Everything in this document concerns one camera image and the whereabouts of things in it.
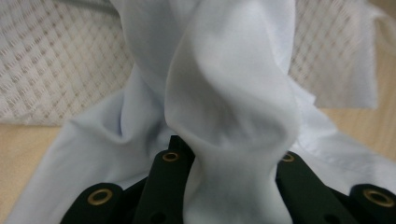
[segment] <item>mesh netting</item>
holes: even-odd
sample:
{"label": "mesh netting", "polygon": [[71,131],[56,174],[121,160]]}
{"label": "mesh netting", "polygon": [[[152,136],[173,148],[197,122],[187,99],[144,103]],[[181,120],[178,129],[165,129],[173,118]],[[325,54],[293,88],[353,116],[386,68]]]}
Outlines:
{"label": "mesh netting", "polygon": [[[297,1],[290,75],[317,105],[375,98],[374,31],[364,6]],[[0,1],[0,122],[62,124],[122,88],[132,65],[107,1]]]}

